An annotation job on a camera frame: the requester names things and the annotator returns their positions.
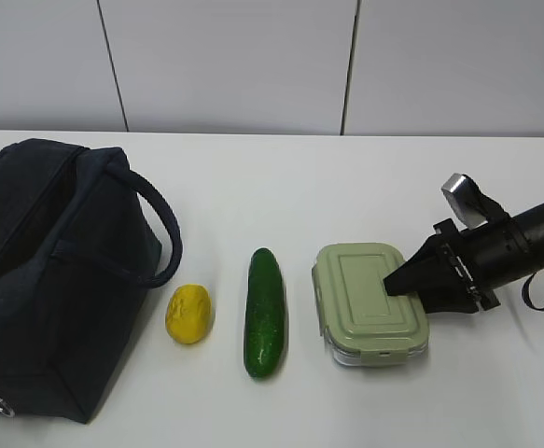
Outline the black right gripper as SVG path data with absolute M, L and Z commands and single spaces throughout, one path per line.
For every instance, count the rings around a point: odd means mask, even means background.
M 475 314 L 499 305 L 494 290 L 528 275 L 528 239 L 513 218 L 458 230 L 446 219 L 384 279 L 390 296 L 416 292 L 428 314 Z

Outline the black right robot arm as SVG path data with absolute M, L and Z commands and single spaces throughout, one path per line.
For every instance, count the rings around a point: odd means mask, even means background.
M 515 217 L 499 205 L 491 220 L 459 230 L 451 219 L 384 279 L 386 293 L 415 293 L 426 313 L 474 314 L 499 305 L 495 290 L 544 269 L 544 203 Z

